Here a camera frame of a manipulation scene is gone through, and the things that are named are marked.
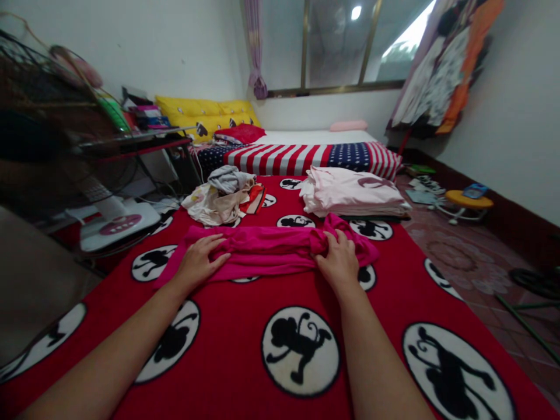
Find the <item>ceiling light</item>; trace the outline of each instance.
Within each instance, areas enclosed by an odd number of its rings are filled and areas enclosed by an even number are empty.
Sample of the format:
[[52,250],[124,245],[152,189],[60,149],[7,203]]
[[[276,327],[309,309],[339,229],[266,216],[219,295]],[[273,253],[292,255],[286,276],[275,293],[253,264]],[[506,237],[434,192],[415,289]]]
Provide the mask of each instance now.
[[356,20],[357,18],[360,17],[361,13],[362,13],[362,7],[361,6],[356,6],[352,9],[352,15],[350,16],[350,18],[352,20]]

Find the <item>folded pink clothes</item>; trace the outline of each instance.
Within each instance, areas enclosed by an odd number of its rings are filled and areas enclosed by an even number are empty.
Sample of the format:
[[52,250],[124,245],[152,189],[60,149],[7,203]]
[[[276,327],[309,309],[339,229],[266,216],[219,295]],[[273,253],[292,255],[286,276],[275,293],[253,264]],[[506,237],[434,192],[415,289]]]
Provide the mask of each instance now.
[[154,283],[159,289],[177,272],[188,248],[202,237],[223,233],[226,239],[210,255],[211,261],[231,253],[228,261],[211,276],[209,282],[223,282],[245,277],[276,276],[312,270],[316,263],[311,254],[326,255],[327,236],[323,231],[337,235],[343,231],[356,244],[360,267],[375,262],[379,251],[364,236],[355,233],[347,222],[334,214],[327,215],[323,229],[310,227],[213,227],[192,226],[179,242],[161,276]]

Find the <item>gray cloth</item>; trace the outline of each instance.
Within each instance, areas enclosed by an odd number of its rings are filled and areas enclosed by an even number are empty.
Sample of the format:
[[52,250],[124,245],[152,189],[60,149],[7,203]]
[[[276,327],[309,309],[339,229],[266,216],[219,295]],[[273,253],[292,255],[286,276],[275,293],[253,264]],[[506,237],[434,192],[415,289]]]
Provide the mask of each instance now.
[[224,165],[212,171],[208,177],[208,184],[225,194],[233,194],[243,188],[247,180],[254,178],[255,175],[240,172],[235,166]]

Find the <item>hand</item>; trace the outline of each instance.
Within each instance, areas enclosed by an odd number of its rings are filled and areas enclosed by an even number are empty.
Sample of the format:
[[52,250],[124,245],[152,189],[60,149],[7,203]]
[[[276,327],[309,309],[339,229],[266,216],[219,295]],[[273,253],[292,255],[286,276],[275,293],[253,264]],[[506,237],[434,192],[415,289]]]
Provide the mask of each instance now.
[[218,270],[232,255],[221,255],[214,262],[210,262],[208,255],[225,239],[220,239],[223,233],[200,238],[185,253],[181,265],[170,283],[179,287],[185,294],[193,291],[199,284]]
[[356,258],[356,245],[346,234],[337,229],[338,241],[332,233],[324,232],[328,240],[327,258],[316,255],[315,261],[335,293],[347,285],[358,284],[360,266]]

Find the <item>small stool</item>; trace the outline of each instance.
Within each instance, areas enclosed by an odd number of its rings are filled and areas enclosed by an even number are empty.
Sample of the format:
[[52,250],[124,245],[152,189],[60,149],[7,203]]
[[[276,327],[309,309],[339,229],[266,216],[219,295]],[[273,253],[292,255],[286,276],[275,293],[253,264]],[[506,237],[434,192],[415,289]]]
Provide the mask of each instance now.
[[[443,207],[445,203],[444,200],[436,201],[433,205],[429,206],[430,210],[438,209],[444,212],[446,215],[453,216],[451,220],[449,220],[450,225],[456,225],[458,219],[469,220],[469,221],[480,221],[484,215],[488,212],[488,209],[494,205],[494,202],[489,199],[488,197],[481,197],[477,199],[472,199],[465,197],[463,192],[460,190],[451,190],[445,193],[445,198],[452,202],[453,204],[457,205],[459,211],[456,213],[451,213],[449,210],[446,210]],[[465,217],[463,213],[465,210],[471,209],[478,213],[476,217]]]

